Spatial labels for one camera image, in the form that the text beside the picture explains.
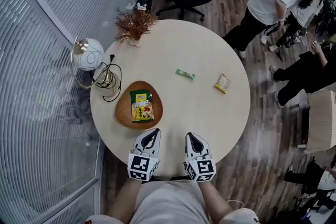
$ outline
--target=wooden bowl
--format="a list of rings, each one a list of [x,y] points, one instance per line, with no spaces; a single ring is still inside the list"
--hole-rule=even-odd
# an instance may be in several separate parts
[[[130,91],[148,90],[152,93],[154,121],[151,122],[132,122],[131,94]],[[116,107],[116,118],[124,126],[132,129],[150,129],[158,124],[163,114],[161,99],[155,89],[145,81],[135,81],[124,91]]]

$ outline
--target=round table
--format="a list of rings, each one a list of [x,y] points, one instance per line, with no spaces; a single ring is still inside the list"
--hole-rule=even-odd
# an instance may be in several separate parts
[[[250,108],[249,83],[240,59],[220,36],[183,20],[159,20],[142,40],[141,48],[114,42],[103,61],[108,63],[110,54],[115,54],[113,63],[122,69],[120,96],[132,82],[143,80],[161,98],[163,115],[155,126],[161,130],[161,162],[155,175],[186,174],[187,132],[206,139],[213,159],[220,161],[239,140]],[[195,79],[175,74],[177,68],[195,74]],[[214,88],[221,73],[231,81],[226,94]],[[127,163],[133,143],[143,131],[124,127],[115,119],[118,99],[106,102],[95,87],[91,89],[97,131],[110,151]]]

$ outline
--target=candy wrapper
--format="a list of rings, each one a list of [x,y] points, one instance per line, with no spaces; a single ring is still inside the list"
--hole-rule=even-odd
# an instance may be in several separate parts
[[[231,81],[224,75],[220,74],[217,83],[214,85],[222,93],[226,93],[226,89],[229,88]]]
[[[152,93],[147,90],[131,91],[132,122],[154,120]]]
[[[176,72],[175,72],[175,74],[184,76],[184,77],[192,79],[192,80],[195,79],[195,74],[189,74],[188,72],[182,71],[180,69],[177,69]]]

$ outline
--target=plant pot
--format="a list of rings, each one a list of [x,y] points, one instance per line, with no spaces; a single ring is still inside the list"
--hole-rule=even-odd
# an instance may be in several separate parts
[[[142,40],[134,40],[134,39],[128,39],[128,44],[131,46],[141,47],[143,42]]]

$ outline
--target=potted plant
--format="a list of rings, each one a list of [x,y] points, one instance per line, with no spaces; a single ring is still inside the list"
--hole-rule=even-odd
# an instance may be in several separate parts
[[[153,26],[157,17],[146,13],[144,10],[135,9],[133,13],[123,13],[118,10],[115,24],[118,28],[116,41],[127,41],[130,45],[141,47],[141,37],[150,32],[149,28]]]

